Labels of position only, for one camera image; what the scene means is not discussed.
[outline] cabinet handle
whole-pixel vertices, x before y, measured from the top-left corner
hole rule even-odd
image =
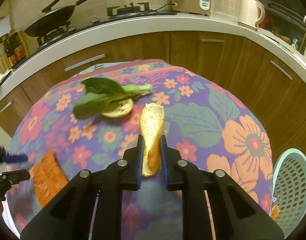
[[[5,109],[8,107],[8,106],[10,106],[12,104],[12,100],[10,100],[7,104],[6,104],[6,106],[4,106],[1,110],[0,110],[0,112],[2,113],[3,111],[5,111]]]
[[[81,62],[79,62],[79,63],[76,63],[76,64],[74,64],[74,65],[72,65],[72,66],[70,66],[70,67],[65,68],[65,71],[69,71],[69,70],[71,70],[71,69],[73,69],[73,68],[79,67],[79,66],[81,66],[81,65],[84,65],[84,64],[86,64],[86,63],[92,62],[92,61],[94,61],[94,60],[97,60],[97,59],[100,59],[100,58],[103,58],[103,57],[105,57],[105,54],[101,54],[101,55],[98,55],[98,56],[96,56],[96,57],[91,57],[91,58],[89,58],[89,59],[85,59],[85,60],[83,60],[83,61],[81,61]]]
[[[199,39],[200,42],[224,42],[224,40]]]
[[[279,70],[281,70],[290,80],[292,80],[292,76],[290,76],[283,68],[281,68],[278,64],[276,64],[273,60],[271,60],[271,63],[276,66]]]

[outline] kitchen counter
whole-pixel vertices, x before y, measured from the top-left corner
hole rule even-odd
[[[30,56],[0,87],[0,101],[31,75],[82,49],[103,42],[144,33],[166,31],[208,31],[244,36],[264,47],[286,63],[306,83],[306,62],[301,55],[270,32],[259,32],[237,22],[218,17],[177,14],[122,19],[84,28]]]

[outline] purple tablecloth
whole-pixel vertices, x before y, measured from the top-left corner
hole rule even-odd
[[[234,95],[160,60],[135,61],[128,67],[98,73],[71,78],[47,92],[21,122],[10,152],[25,153],[36,164],[53,149],[68,179],[81,169],[105,169],[120,159],[125,149],[136,145],[141,110],[146,103],[156,102],[165,108],[164,134],[169,147],[178,149],[183,159],[202,170],[225,170],[269,212],[269,139],[260,122]],[[121,84],[149,83],[154,91],[139,99],[131,114],[123,118],[76,120],[72,107],[83,95],[80,81],[88,76],[107,77]],[[18,168],[9,165],[7,170]],[[7,197],[21,232],[41,209],[32,181],[13,186]],[[138,192],[123,193],[122,239],[180,239],[181,235],[181,197],[164,189],[160,171],[155,177],[144,179]]]

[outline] bottle label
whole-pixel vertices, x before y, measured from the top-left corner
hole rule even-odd
[[[11,55],[9,58],[8,58],[10,64],[11,64],[11,67],[14,66],[14,64],[17,62],[16,60],[16,57],[15,55]]]
[[[16,59],[19,61],[22,57],[26,56],[25,49],[22,45],[19,45],[16,49],[14,49]]]

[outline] electric kettle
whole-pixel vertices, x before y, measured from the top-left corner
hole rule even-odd
[[[258,24],[264,20],[266,15],[264,6],[258,0],[241,0],[238,23],[258,30]]]

